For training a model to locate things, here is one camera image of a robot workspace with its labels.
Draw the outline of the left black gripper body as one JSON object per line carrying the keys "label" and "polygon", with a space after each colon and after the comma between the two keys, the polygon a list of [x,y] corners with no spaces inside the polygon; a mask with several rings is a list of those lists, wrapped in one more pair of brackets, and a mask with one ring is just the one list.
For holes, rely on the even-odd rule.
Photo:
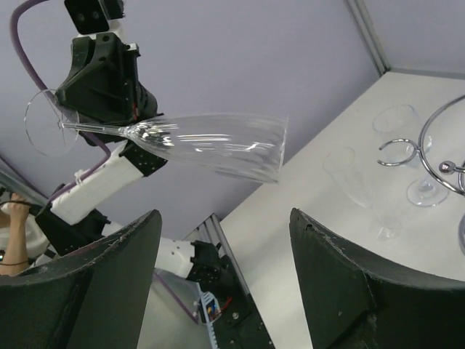
{"label": "left black gripper body", "polygon": [[137,73],[137,48],[124,44],[113,33],[92,39],[75,38],[71,44],[68,74],[70,95],[139,95],[142,91]]}

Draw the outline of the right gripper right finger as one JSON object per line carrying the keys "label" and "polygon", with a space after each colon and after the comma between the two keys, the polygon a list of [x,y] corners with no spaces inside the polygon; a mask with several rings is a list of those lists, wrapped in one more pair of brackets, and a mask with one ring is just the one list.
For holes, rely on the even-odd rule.
{"label": "right gripper right finger", "polygon": [[290,240],[314,348],[463,348],[464,283],[408,268],[301,210]]}

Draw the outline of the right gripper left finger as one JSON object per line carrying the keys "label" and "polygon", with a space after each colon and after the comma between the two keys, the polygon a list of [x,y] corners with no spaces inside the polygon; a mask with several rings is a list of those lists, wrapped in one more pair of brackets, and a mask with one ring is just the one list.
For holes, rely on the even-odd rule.
{"label": "right gripper left finger", "polygon": [[1,277],[2,348],[136,348],[161,240],[147,212],[64,257]]}

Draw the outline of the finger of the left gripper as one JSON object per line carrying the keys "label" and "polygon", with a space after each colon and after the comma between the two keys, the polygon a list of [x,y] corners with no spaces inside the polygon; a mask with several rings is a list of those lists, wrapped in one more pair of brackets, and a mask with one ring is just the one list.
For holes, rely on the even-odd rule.
{"label": "finger of the left gripper", "polygon": [[137,59],[73,58],[55,92],[57,103],[98,124],[127,125],[140,119]]}

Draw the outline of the chrome wine glass rack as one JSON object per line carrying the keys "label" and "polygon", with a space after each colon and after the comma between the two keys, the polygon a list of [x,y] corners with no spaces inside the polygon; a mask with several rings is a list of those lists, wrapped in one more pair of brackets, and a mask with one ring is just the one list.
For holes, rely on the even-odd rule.
{"label": "chrome wine glass rack", "polygon": [[418,151],[426,173],[440,186],[464,196],[464,96],[439,107],[418,134]]}

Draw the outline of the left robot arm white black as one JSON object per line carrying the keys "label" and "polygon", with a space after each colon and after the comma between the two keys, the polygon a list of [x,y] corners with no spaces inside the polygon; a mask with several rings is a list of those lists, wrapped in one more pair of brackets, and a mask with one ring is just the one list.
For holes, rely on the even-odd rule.
{"label": "left robot arm white black", "polygon": [[[74,38],[71,68],[52,103],[67,117],[98,126],[129,126],[158,116],[156,98],[140,83],[136,44],[124,44],[114,33]],[[97,240],[107,219],[97,211],[101,202],[130,183],[154,174],[166,160],[119,136],[87,136],[90,145],[120,143],[109,158],[88,169],[70,187],[54,192],[50,203],[35,213],[36,222],[61,254]],[[211,243],[162,239],[158,267],[201,290],[226,297],[238,280],[231,260]]]}

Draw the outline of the operator bare hand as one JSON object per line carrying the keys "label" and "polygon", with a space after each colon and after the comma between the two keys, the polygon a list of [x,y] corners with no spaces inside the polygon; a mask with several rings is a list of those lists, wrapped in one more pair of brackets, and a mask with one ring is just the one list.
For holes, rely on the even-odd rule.
{"label": "operator bare hand", "polygon": [[25,204],[25,199],[19,194],[13,193],[8,203],[8,209],[9,214],[1,212],[1,228],[10,228],[10,232],[15,234],[24,233],[30,209]]}

